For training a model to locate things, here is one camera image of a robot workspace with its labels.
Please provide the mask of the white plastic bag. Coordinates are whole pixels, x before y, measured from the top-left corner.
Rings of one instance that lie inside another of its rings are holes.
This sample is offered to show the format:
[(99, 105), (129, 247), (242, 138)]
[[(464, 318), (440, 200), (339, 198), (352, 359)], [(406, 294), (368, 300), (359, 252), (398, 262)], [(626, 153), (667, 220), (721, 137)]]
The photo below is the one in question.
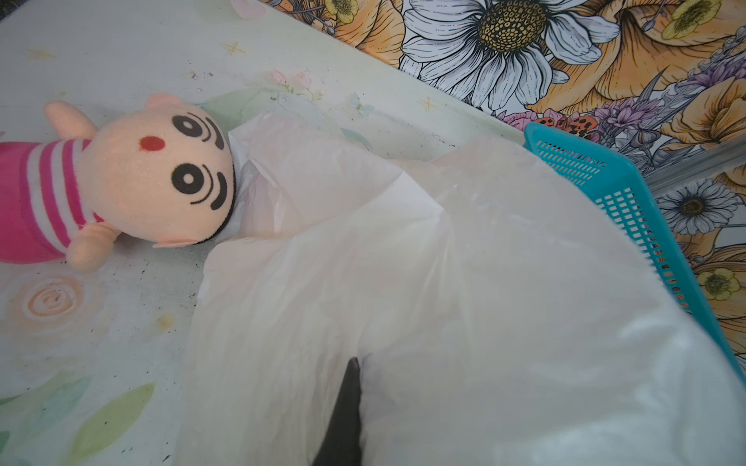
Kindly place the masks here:
[(641, 251), (487, 137), (390, 161), (277, 116), (185, 355), (178, 465), (308, 465), (347, 363), (366, 465), (741, 465), (745, 388)]

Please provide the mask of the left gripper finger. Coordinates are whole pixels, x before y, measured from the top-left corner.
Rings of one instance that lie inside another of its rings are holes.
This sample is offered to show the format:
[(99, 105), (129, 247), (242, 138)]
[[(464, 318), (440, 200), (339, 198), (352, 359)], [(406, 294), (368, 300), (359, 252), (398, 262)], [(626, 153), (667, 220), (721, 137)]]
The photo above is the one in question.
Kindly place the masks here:
[(313, 466), (361, 466), (361, 365), (351, 358)]

